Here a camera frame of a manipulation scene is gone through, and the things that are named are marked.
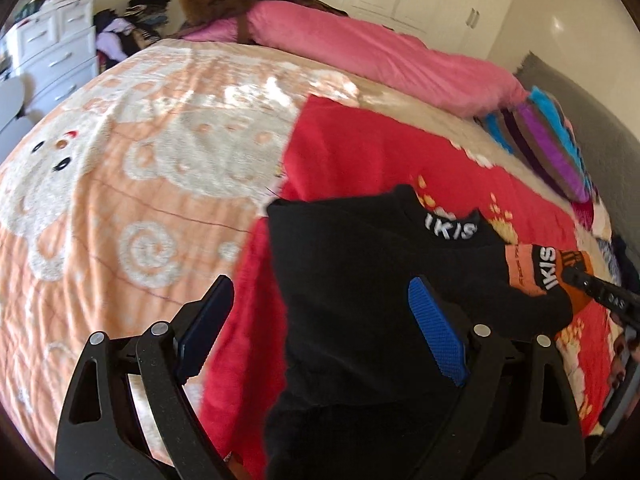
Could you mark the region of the right hand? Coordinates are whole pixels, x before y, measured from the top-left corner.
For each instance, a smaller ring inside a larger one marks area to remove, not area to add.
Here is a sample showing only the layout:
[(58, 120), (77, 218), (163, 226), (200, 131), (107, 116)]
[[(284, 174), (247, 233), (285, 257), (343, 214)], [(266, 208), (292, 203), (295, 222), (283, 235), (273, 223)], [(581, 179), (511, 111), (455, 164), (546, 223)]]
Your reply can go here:
[(611, 321), (620, 328), (620, 334), (613, 344), (614, 356), (611, 363), (610, 374), (608, 374), (608, 385), (612, 389), (617, 389), (625, 380), (627, 372), (626, 366), (630, 359), (639, 361), (639, 336), (628, 338), (625, 335), (626, 326), (620, 317), (610, 314)]

